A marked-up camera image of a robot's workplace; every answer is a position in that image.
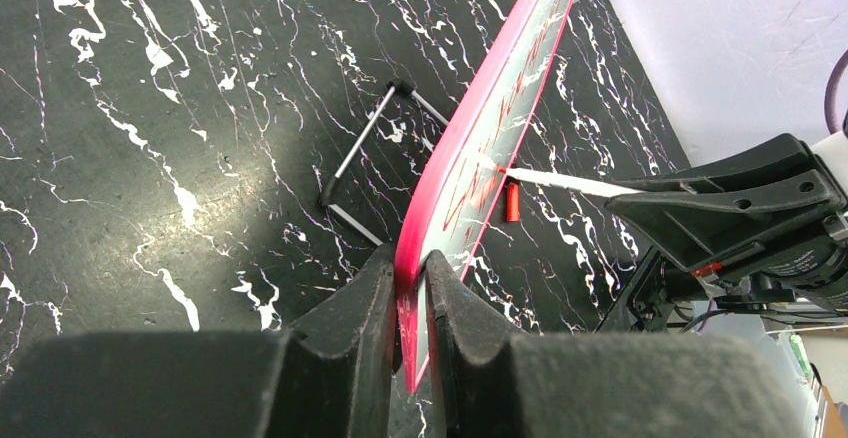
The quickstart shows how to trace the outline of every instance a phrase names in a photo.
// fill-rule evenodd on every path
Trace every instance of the pink border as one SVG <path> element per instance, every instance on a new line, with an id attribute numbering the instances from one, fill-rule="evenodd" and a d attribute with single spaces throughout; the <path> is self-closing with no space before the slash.
<path id="1" fill-rule="evenodd" d="M 509 52 L 515 48 L 519 35 L 524 31 L 527 22 L 530 20 L 530 15 L 527 13 L 528 3 L 533 5 L 538 1 L 518 0 L 515 3 L 512 11 L 509 13 L 509 18 L 498 33 L 495 43 L 492 45 L 491 50 L 489 50 L 486 59 L 483 60 L 483 64 L 480 66 L 480 70 L 476 75 L 478 77 L 494 76 L 495 72 L 497 72 L 497 78 L 485 81 L 472 80 L 471 86 L 468 88 L 468 91 L 460 102 L 459 108 L 457 108 L 453 115 L 455 118 L 451 120 L 444 134 L 439 139 L 439 143 L 433 151 L 433 156 L 427 162 L 427 166 L 421 174 L 421 179 L 415 187 L 416 191 L 422 190 L 422 193 L 413 193 L 412 201 L 406 212 L 405 220 L 408 221 L 405 221 L 400 232 L 400 237 L 398 238 L 397 253 L 395 254 L 395 281 L 405 282 L 407 286 L 418 281 L 418 274 L 421 267 L 421 247 L 424 244 L 424 238 L 427 234 L 430 221 L 433 219 L 433 212 L 447 184 L 447 178 L 459 159 L 460 151 L 471 136 L 471 130 L 476 123 L 476 120 L 471 120 L 469 117 L 479 117 L 483 105 L 486 103 L 489 95 L 492 94 L 495 83 L 500 78 L 506 66 L 506 62 L 509 59 Z M 565 9 L 566 19 L 563 20 L 562 26 L 560 26 L 559 34 L 557 35 L 557 44 L 562 39 L 562 34 L 568 23 L 567 17 L 571 12 L 571 5 L 573 3 L 574 0 L 568 0 L 568 5 Z M 543 85 L 539 88 L 536 99 L 533 101 L 534 109 L 539 102 L 539 97 L 542 96 L 542 91 L 545 88 L 544 83 L 547 81 L 553 61 L 550 61 L 548 69 L 545 70 L 545 74 L 542 77 Z M 521 142 L 524 140 L 524 135 L 527 133 L 529 126 L 530 119 L 524 125 L 524 130 L 521 132 L 518 144 L 516 144 L 515 150 L 512 152 L 512 157 L 509 160 L 510 166 L 515 160 L 515 155 L 521 146 Z M 498 190 L 503 187 L 505 181 L 506 176 L 501 179 L 501 183 L 497 188 Z M 438 189 L 438 193 L 433 193 L 432 190 L 434 189 Z M 496 201 L 492 200 L 484 223 L 489 223 L 495 205 Z M 477 240 L 471 249 L 472 256 L 477 251 L 477 245 L 480 243 L 480 238 L 483 236 L 484 231 L 486 231 L 486 225 L 480 229 L 480 234 L 477 236 Z M 468 270 L 468 266 L 469 263 L 466 263 L 462 269 L 462 273 L 459 275 L 460 278 L 465 278 L 465 272 Z"/>

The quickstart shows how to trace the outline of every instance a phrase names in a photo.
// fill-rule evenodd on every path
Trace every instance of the pink-framed whiteboard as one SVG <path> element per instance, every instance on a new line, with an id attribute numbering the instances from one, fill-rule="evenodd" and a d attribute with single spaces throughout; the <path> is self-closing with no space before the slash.
<path id="1" fill-rule="evenodd" d="M 530 124 L 574 0 L 518 0 L 451 118 L 412 195 L 395 255 L 406 386 L 428 362 L 421 266 L 441 250 L 460 279 Z"/>

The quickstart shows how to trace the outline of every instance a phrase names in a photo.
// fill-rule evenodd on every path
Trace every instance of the black marble surface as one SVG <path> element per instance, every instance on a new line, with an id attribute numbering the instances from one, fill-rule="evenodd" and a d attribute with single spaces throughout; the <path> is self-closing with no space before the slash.
<path id="1" fill-rule="evenodd" d="M 60 333 L 274 330 L 320 303 L 371 252 L 317 196 L 385 82 L 450 116 L 514 2 L 0 0 L 0 373 Z M 519 166 L 687 166 L 607 0 L 575 4 L 537 112 Z M 441 127 L 393 100 L 375 131 L 337 201 L 394 239 Z M 646 242 L 582 195 L 522 200 L 466 282 L 528 330 L 592 330 Z M 392 436 L 428 435 L 429 401 L 394 393 Z"/>

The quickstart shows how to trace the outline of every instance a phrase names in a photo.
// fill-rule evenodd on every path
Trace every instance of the white stylus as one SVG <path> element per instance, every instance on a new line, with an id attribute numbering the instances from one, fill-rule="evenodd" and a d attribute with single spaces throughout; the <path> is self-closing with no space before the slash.
<path id="1" fill-rule="evenodd" d="M 605 198 L 612 198 L 614 196 L 632 193 L 643 193 L 642 191 L 634 190 L 633 188 L 611 185 L 602 181 L 578 178 L 576 176 L 560 175 L 547 171 L 524 170 L 520 168 L 498 168 L 498 171 L 506 173 L 506 176 L 515 178 L 518 181 L 536 183 L 537 185 L 542 186 L 565 188 L 567 190 L 580 191 L 587 195 L 603 196 Z"/>

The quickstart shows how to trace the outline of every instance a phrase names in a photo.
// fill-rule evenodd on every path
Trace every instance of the metal rod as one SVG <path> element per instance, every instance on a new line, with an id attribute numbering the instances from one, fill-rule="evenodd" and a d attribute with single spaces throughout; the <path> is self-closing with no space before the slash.
<path id="1" fill-rule="evenodd" d="M 359 148 L 362 147 L 362 142 L 365 141 L 365 137 L 368 136 L 368 133 L 371 132 L 371 128 L 374 128 L 374 124 L 377 123 L 377 118 L 380 117 L 380 114 L 383 113 L 383 110 L 386 109 L 386 105 L 389 104 L 389 100 L 392 99 L 392 95 L 395 94 L 395 87 L 392 86 L 389 88 L 389 91 L 386 92 L 386 96 L 383 97 L 383 101 L 380 102 L 380 105 L 377 106 L 377 109 L 371 113 L 371 117 L 368 120 L 368 124 L 365 125 L 365 129 L 362 130 L 362 134 L 359 135 L 359 138 L 356 139 L 356 143 L 353 144 L 353 148 L 350 149 L 350 152 L 345 157 L 339 169 L 336 170 L 335 177 L 341 178 L 342 174 L 344 174 L 344 170 L 350 164 L 353 157 L 356 156 L 356 152 L 359 151 Z"/>
<path id="2" fill-rule="evenodd" d="M 338 215 L 338 217 L 342 221 L 346 222 L 348 225 L 352 226 L 356 231 L 361 233 L 362 236 L 368 239 L 368 241 L 374 243 L 375 246 L 381 246 L 383 244 L 383 242 L 380 241 L 379 238 L 377 238 L 376 236 L 374 236 L 373 233 L 368 231 L 368 228 L 365 228 L 362 223 L 356 221 L 354 217 L 348 215 L 347 212 L 341 209 L 339 205 L 329 205 L 327 206 L 327 208 L 329 208 L 330 211 Z"/>
<path id="3" fill-rule="evenodd" d="M 419 95 L 417 91 L 412 90 L 412 93 L 410 93 L 410 95 L 411 95 L 413 98 L 415 98 L 415 101 L 417 101 L 419 105 L 421 105 L 422 107 L 424 107 L 424 109 L 425 109 L 425 110 L 427 110 L 427 112 L 428 112 L 428 113 L 430 113 L 431 115 L 433 115 L 433 117 L 434 117 L 434 118 L 436 118 L 437 120 L 441 121 L 443 125 L 448 126 L 448 120 L 446 120 L 446 119 L 445 119 L 445 117 L 444 117 L 444 116 L 442 116 L 442 114 L 441 114 L 441 113 L 439 113 L 438 111 L 436 111 L 436 109 L 435 109 L 435 108 L 433 108 L 433 105 L 431 105 L 430 103 L 427 103 L 427 100 L 425 100 L 424 98 L 422 98 L 422 97 L 421 97 L 421 95 Z"/>

